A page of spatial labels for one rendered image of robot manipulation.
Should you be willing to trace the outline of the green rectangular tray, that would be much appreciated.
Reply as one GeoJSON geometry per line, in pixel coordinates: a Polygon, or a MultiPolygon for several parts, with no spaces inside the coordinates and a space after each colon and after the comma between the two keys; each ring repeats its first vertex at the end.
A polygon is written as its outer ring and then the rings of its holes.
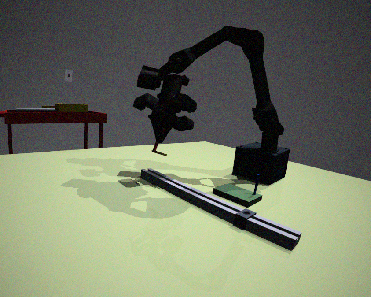
{"type": "Polygon", "coordinates": [[[213,193],[246,207],[250,207],[262,199],[261,194],[254,195],[254,192],[232,184],[215,187],[213,193]]]}

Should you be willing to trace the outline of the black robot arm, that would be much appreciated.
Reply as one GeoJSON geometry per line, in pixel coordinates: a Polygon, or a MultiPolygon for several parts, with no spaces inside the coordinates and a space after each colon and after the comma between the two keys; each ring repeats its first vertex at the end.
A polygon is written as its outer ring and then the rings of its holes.
{"type": "Polygon", "coordinates": [[[284,127],[279,122],[276,108],[273,106],[270,98],[263,61],[264,37],[262,32],[258,30],[224,26],[221,30],[192,47],[173,53],[169,57],[168,62],[160,69],[143,65],[138,76],[137,87],[155,91],[156,88],[160,88],[161,81],[163,80],[162,89],[170,87],[179,91],[179,93],[176,93],[172,89],[165,103],[172,103],[178,108],[179,113],[181,110],[188,113],[195,112],[197,102],[188,95],[180,93],[181,86],[187,86],[190,79],[186,75],[181,76],[176,74],[183,72],[198,57],[224,41],[241,46],[249,60],[257,99],[256,108],[252,108],[254,114],[253,120],[256,121],[260,131],[263,131],[261,147],[257,150],[277,153],[279,151],[277,149],[278,138],[279,135],[283,134],[284,127]],[[172,72],[176,74],[168,75],[172,72]]]}

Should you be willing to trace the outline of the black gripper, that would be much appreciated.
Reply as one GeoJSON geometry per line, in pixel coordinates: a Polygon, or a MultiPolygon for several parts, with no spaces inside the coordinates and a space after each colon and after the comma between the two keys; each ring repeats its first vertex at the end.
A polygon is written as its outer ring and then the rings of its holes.
{"type": "MultiPolygon", "coordinates": [[[[177,117],[175,114],[179,113],[178,108],[171,104],[166,104],[165,100],[174,88],[163,88],[161,93],[156,97],[146,93],[140,97],[137,97],[134,101],[133,107],[138,110],[143,110],[148,107],[152,110],[152,113],[148,116],[151,120],[151,124],[154,129],[156,142],[162,143],[169,133],[174,128],[178,131],[191,130],[194,128],[194,121],[186,116],[177,117]],[[162,133],[165,128],[164,133],[162,133]]],[[[176,93],[179,93],[174,89],[176,93]]]]}

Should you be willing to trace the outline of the grey slotted metal rail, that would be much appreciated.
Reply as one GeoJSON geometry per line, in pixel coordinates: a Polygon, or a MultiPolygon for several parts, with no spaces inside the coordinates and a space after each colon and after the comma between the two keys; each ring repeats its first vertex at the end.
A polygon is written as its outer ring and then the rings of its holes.
{"type": "Polygon", "coordinates": [[[291,250],[299,243],[302,234],[300,231],[259,216],[256,212],[249,209],[240,208],[206,194],[152,168],[147,169],[141,169],[141,177],[233,223],[235,226],[246,229],[291,250]]]}

